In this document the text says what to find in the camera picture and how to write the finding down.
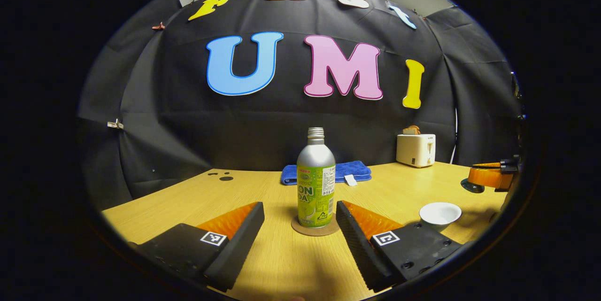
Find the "silver bottle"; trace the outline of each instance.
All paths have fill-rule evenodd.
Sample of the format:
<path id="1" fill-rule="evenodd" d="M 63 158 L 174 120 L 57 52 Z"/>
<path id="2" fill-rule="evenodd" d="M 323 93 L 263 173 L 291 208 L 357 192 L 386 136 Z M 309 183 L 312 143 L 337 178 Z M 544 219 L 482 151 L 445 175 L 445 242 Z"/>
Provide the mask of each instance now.
<path id="1" fill-rule="evenodd" d="M 336 160 L 324 137 L 322 127 L 309 128 L 296 161 L 299 223 L 309 228 L 327 226 L 332 219 Z"/>

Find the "pink letter m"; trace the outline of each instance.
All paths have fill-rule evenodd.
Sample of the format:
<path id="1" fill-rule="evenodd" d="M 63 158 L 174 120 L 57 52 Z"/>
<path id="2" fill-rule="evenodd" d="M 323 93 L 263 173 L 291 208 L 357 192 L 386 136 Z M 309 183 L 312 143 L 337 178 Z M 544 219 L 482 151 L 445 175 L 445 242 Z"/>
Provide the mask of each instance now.
<path id="1" fill-rule="evenodd" d="M 305 86 L 307 95 L 332 95 L 334 89 L 328 84 L 329 70 L 341 95 L 348 94 L 355 76 L 359 74 L 359 84 L 354 88 L 354 95 L 367 100 L 382 98 L 378 82 L 380 49 L 360 43 L 354 47 L 350 58 L 346 59 L 336 42 L 328 36 L 307 36 L 305 43 L 309 44 L 313 51 L 311 83 Z"/>

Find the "bottle label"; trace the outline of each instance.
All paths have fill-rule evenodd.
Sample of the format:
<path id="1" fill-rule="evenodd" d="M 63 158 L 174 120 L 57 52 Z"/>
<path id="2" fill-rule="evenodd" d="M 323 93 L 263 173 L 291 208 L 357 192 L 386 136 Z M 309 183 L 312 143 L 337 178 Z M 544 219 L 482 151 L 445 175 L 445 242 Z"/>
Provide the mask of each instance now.
<path id="1" fill-rule="evenodd" d="M 336 166 L 297 166 L 296 188 L 299 223 L 309 228 L 327 226 L 332 220 Z"/>

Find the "folded towel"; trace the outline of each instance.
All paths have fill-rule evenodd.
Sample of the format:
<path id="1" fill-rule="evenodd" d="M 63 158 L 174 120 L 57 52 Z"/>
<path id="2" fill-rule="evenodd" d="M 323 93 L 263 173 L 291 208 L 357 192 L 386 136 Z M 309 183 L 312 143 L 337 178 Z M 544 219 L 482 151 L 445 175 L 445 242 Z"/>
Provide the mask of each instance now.
<path id="1" fill-rule="evenodd" d="M 344 176 L 352 174 L 356 181 L 367 181 L 371 179 L 371 169 L 361 162 L 344 162 L 336 164 L 336 182 L 343 183 Z M 296 165 L 288 165 L 282 170 L 281 182 L 284 185 L 296 185 Z"/>

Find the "table surface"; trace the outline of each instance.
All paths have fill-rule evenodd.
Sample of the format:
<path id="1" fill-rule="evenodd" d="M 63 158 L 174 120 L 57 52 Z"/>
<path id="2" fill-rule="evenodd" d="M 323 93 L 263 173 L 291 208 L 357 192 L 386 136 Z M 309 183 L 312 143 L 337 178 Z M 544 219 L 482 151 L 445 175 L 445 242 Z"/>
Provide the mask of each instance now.
<path id="1" fill-rule="evenodd" d="M 462 215 L 442 234 L 459 243 L 476 239 L 485 230 L 506 195 L 493 189 L 481 194 L 464 190 L 460 181 L 470 172 L 464 166 L 436 162 L 427 168 L 413 168 L 394 162 L 369 167 L 371 180 L 359 181 L 357 186 L 335 184 L 335 201 L 347 200 L 401 224 L 419 221 L 419 209 L 427 203 L 454 203 L 461 207 Z M 106 209 L 103 215 L 123 238 L 141 244 L 176 224 L 196 226 L 262 201 L 265 221 L 234 288 L 226 295 L 245 301 L 286 301 L 294 296 L 307 301 L 355 301 L 377 294 L 365 286 L 341 231 L 310 237 L 292 229 L 296 186 L 281 184 L 280 175 L 212 169 Z M 219 179 L 225 176 L 233 179 Z"/>

